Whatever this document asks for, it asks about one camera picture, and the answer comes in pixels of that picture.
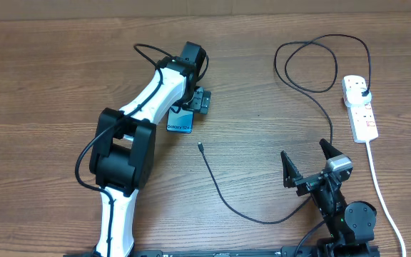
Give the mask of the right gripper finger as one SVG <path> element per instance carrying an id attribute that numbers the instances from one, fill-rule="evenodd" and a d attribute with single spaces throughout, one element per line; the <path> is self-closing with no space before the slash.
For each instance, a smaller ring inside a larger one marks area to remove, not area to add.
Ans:
<path id="1" fill-rule="evenodd" d="M 342 155 L 343 153 L 337 150 L 330 142 L 322 138 L 319 142 L 326 160 Z"/>
<path id="2" fill-rule="evenodd" d="M 280 157 L 283 165 L 283 185 L 286 188 L 295 187 L 295 183 L 303 179 L 303 176 L 285 151 L 280 153 Z"/>

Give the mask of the Samsung Galaxy smartphone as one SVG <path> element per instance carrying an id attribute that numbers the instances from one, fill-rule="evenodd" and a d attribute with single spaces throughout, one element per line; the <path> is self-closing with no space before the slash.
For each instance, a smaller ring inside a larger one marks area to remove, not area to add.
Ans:
<path id="1" fill-rule="evenodd" d="M 183 110 L 181 107 L 169 108 L 166 130 L 175 133 L 191 133 L 193 129 L 192 111 Z"/>

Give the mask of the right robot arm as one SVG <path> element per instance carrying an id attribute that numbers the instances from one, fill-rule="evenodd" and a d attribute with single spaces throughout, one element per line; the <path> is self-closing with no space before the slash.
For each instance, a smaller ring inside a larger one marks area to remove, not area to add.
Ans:
<path id="1" fill-rule="evenodd" d="M 283 185 L 298 196 L 309 195 L 323 220 L 297 246 L 283 246 L 282 256 L 379 256 L 374 240 L 376 208 L 366 201 L 347 203 L 340 188 L 349 179 L 351 159 L 325 139 L 319 142 L 325 168 L 303 177 L 285 151 L 280 152 Z"/>

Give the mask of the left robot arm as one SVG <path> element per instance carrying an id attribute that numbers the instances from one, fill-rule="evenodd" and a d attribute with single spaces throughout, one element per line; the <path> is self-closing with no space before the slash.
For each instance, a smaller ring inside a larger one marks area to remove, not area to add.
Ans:
<path id="1" fill-rule="evenodd" d="M 102 200 L 92 256 L 131 256 L 136 199 L 153 169 L 157 126 L 166 117 L 167 131 L 190 133 L 195 114 L 208 113 L 211 93 L 197 85 L 208 62 L 206 50 L 188 41 L 179 55 L 166 53 L 153 63 L 153 78 L 134 100 L 101 112 L 85 149 Z"/>

